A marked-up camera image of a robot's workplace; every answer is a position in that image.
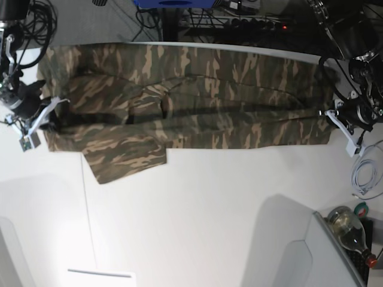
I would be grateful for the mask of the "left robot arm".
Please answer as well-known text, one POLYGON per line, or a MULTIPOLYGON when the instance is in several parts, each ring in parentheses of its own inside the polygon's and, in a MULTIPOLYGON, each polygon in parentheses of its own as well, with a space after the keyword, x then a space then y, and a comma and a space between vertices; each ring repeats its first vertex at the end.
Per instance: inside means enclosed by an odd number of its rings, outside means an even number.
POLYGON ((324 67, 328 59, 319 60, 322 75, 334 94, 342 101, 335 105, 335 117, 345 127, 359 127, 372 131, 382 122, 382 57, 379 54, 379 36, 363 11, 363 1, 309 1, 318 24, 348 61, 349 84, 360 89, 353 99, 347 99, 336 88, 324 67))

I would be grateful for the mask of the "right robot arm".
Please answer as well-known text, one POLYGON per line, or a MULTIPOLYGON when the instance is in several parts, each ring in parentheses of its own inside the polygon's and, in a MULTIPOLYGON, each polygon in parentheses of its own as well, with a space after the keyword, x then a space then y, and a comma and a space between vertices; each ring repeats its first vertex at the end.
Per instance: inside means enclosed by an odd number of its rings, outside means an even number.
POLYGON ((51 1, 1 1, 1 103, 18 120, 35 119, 42 110, 44 81, 26 85, 23 70, 36 66, 57 29, 57 11, 51 1), (41 47, 38 57, 23 64, 31 42, 41 47))

